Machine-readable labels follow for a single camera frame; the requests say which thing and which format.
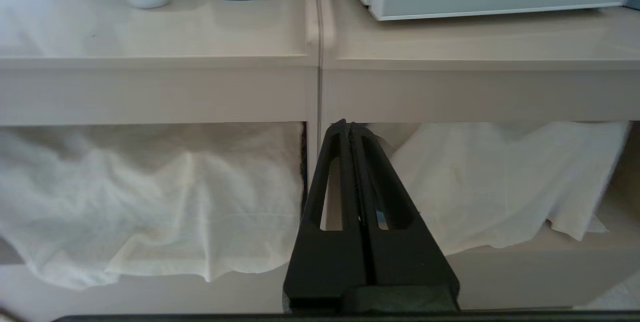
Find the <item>white fabric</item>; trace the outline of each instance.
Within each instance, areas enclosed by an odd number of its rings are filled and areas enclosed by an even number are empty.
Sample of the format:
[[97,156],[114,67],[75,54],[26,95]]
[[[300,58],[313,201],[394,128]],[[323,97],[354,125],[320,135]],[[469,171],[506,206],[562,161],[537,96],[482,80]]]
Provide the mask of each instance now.
[[260,273],[300,219],[301,127],[0,129],[0,234],[44,281]]
[[582,240],[626,122],[372,124],[444,254],[551,228]]

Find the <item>white cloth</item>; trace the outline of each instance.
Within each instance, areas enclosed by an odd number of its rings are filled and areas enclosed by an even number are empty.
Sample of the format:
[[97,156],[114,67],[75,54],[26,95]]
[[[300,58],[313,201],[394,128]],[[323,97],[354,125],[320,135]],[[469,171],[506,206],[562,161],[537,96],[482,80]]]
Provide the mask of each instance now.
[[260,273],[300,219],[301,126],[0,129],[0,234],[42,280]]
[[531,240],[582,240],[622,152],[626,122],[372,124],[446,255]]

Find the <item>shelf top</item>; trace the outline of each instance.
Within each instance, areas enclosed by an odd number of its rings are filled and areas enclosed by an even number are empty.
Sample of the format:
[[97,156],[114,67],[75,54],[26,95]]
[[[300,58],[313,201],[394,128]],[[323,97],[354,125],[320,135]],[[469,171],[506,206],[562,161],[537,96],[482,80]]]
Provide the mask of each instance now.
[[0,0],[0,11],[0,67],[318,64],[316,0]]
[[377,21],[359,0],[321,3],[337,69],[640,69],[630,8]]

